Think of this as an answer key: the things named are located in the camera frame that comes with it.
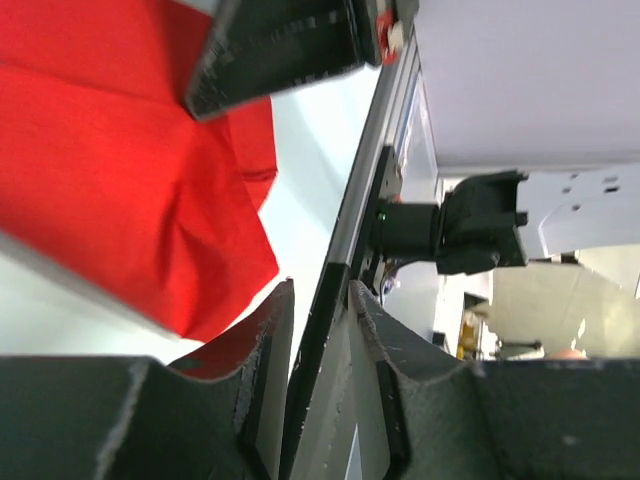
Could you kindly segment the red paper napkin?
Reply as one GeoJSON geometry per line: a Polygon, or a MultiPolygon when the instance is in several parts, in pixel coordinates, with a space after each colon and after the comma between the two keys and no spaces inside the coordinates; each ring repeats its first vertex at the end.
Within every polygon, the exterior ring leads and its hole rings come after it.
{"type": "Polygon", "coordinates": [[[3,354],[171,362],[277,274],[270,101],[183,107],[210,24],[181,1],[2,3],[3,354]]]}

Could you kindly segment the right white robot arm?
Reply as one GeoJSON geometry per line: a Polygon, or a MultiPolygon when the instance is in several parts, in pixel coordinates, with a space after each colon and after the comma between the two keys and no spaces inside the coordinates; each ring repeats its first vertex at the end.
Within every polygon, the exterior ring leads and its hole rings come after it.
{"type": "Polygon", "coordinates": [[[333,232],[322,281],[444,275],[639,240],[635,1],[213,1],[204,53],[275,103],[285,183],[333,232]]]}

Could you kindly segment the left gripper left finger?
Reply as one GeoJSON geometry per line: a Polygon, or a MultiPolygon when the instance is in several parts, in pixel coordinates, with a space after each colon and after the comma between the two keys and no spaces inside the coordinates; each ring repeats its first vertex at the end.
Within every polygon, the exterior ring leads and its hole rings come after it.
{"type": "Polygon", "coordinates": [[[1,360],[5,479],[274,479],[294,285],[164,365],[144,356],[1,360]]]}

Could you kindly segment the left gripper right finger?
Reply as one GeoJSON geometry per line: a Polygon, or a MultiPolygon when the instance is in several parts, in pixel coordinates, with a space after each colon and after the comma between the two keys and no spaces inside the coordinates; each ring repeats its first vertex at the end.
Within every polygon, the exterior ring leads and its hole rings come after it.
{"type": "Polygon", "coordinates": [[[348,326],[367,479],[635,479],[635,359],[459,361],[359,282],[348,326]]]}

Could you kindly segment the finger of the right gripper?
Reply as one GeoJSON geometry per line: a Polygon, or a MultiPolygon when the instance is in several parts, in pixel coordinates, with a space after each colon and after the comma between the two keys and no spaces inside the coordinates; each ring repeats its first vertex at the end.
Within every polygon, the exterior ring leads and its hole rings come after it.
{"type": "Polygon", "coordinates": [[[186,90],[205,120],[259,97],[378,65],[377,1],[219,1],[186,90]]]}

